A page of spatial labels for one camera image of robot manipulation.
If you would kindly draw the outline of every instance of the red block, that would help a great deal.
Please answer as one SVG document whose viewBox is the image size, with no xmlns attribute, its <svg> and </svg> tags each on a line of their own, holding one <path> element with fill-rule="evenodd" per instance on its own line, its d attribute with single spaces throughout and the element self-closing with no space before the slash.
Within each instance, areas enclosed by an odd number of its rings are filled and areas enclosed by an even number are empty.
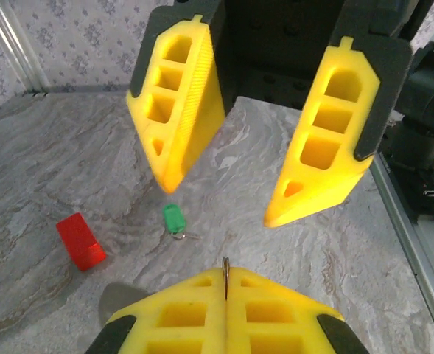
<svg viewBox="0 0 434 354">
<path fill-rule="evenodd" d="M 78 212 L 56 224 L 69 256 L 81 271 L 87 271 L 105 259 L 105 252 Z"/>
</svg>

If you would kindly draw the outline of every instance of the gray marble floor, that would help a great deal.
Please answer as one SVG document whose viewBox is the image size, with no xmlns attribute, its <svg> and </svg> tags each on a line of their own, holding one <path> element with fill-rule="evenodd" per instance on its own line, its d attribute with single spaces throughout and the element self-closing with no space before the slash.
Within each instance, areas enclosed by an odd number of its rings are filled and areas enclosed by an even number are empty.
<svg viewBox="0 0 434 354">
<path fill-rule="evenodd" d="M 367 174 L 343 205 L 262 217 L 298 112 L 238 99 L 174 195 L 153 181 L 123 94 L 26 97 L 0 116 L 0 353 L 83 353 L 110 282 L 157 291 L 229 256 L 343 313 L 371 353 L 434 353 L 434 324 Z M 179 204 L 189 231 L 164 233 Z M 108 254 L 79 272 L 55 224 L 81 212 Z"/>
</svg>

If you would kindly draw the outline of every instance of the green key tag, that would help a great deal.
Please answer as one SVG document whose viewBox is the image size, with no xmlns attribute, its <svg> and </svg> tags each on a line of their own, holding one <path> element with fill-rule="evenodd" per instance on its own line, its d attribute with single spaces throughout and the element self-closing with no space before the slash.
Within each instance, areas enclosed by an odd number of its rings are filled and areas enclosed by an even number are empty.
<svg viewBox="0 0 434 354">
<path fill-rule="evenodd" d="M 163 216 L 167 231 L 177 234 L 186 228 L 186 219 L 184 219 L 179 206 L 167 204 L 163 209 Z"/>
</svg>

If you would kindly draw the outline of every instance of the metal frame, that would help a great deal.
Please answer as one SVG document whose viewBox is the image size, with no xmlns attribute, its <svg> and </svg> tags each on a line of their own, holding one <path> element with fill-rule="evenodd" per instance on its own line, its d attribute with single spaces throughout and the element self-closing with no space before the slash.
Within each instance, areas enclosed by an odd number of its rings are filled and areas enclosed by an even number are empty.
<svg viewBox="0 0 434 354">
<path fill-rule="evenodd" d="M 0 44 L 25 89 L 47 92 L 48 79 L 6 0 L 0 0 Z"/>
<path fill-rule="evenodd" d="M 409 215 L 383 161 L 377 155 L 371 173 L 434 320 L 434 220 Z"/>
</svg>

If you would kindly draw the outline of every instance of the yellow foam pad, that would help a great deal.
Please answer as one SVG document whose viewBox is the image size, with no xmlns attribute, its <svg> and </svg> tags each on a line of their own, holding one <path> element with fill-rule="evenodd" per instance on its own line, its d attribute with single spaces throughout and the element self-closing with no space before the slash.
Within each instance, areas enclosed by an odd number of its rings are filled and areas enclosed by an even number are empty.
<svg viewBox="0 0 434 354">
<path fill-rule="evenodd" d="M 332 308 L 242 268 L 212 269 L 115 313 L 136 322 L 119 354 L 335 354 L 318 324 Z"/>
<path fill-rule="evenodd" d="M 181 21 L 155 42 L 141 93 L 127 105 L 156 181 L 174 192 L 223 124 L 208 24 Z"/>
<path fill-rule="evenodd" d="M 264 224 L 276 227 L 344 201 L 372 163 L 354 149 L 380 81 L 353 39 L 328 46 L 301 112 Z"/>
</svg>

